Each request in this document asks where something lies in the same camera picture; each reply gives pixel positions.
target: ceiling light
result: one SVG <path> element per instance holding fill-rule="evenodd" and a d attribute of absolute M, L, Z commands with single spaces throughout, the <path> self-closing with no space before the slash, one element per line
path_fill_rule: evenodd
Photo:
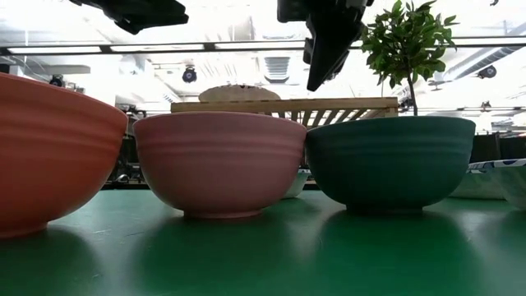
<path fill-rule="evenodd" d="M 504 38 L 454 38 L 456 45 L 501 45 L 513 46 L 515 44 L 525 44 L 526 36 L 514 36 Z"/>
<path fill-rule="evenodd" d="M 216 44 L 217 49 L 303 49 L 303 41 L 230 42 Z"/>
<path fill-rule="evenodd" d="M 100 53 L 98 46 L 78 47 L 19 47 L 7 49 L 14 54 L 46 54 L 46 53 Z"/>
<path fill-rule="evenodd" d="M 204 50 L 203 44 L 174 44 L 174 45 L 117 45 L 110 47 L 113 51 L 121 52 L 154 52 L 154 51 L 185 51 Z"/>

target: bowl base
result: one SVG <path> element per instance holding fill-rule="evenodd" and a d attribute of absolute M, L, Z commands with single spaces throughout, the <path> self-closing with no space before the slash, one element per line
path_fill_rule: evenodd
<path fill-rule="evenodd" d="M 246 212 L 235 212 L 235 213 L 193 213 L 184 212 L 185 217 L 198 218 L 198 219 L 236 219 L 236 218 L 247 218 L 255 215 L 259 215 L 261 210 L 252 210 Z"/>
<path fill-rule="evenodd" d="M 347 212 L 355 215 L 420 215 L 422 213 L 422 208 L 381 208 L 347 205 Z"/>
<path fill-rule="evenodd" d="M 26 226 L 19 229 L 6 229 L 6 230 L 0 230 L 0 239 L 2 238 L 14 238 L 19 236 L 24 236 L 27 234 L 32 234 L 41 230 L 46 229 L 48 226 L 47 223 L 38 224 L 38 225 L 32 225 L 32 226 Z"/>

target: small tree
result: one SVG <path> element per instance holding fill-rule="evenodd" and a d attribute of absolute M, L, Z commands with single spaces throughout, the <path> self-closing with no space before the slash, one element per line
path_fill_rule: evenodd
<path fill-rule="evenodd" d="M 431 5 L 423 3 L 419 8 L 414 3 L 396 1 L 391 11 L 376 16 L 375 22 L 367 25 L 362 33 L 362 51 L 369 52 L 367 65 L 380 75 L 378 85 L 390 77 L 390 87 L 401 85 L 407 79 L 414 105 L 414 115 L 418 115 L 417 101 L 413 84 L 422 76 L 424 80 L 433 77 L 435 72 L 443 72 L 445 64 L 440 60 L 451 40 L 451 25 L 456 16 L 446 17 L 442 23 L 441 15 L 434 17 Z"/>

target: pink bowl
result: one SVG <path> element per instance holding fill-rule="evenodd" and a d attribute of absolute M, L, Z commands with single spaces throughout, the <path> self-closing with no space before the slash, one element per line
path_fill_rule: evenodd
<path fill-rule="evenodd" d="M 111 173 L 127 116 L 88 96 L 0 74 L 0 238 L 84 205 Z"/>
<path fill-rule="evenodd" d="M 133 125 L 142 172 L 162 201 L 185 215 L 256 215 L 298 173 L 307 129 L 266 115 L 175 113 Z"/>

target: table surface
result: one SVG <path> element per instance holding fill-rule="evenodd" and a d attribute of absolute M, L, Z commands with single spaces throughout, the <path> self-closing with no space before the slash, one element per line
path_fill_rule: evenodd
<path fill-rule="evenodd" d="M 437 295 L 526 291 L 526 214 L 446 199 L 352 216 L 303 192 L 249 220 L 188 220 L 149 191 L 103 191 L 0 241 L 0 295 Z"/>

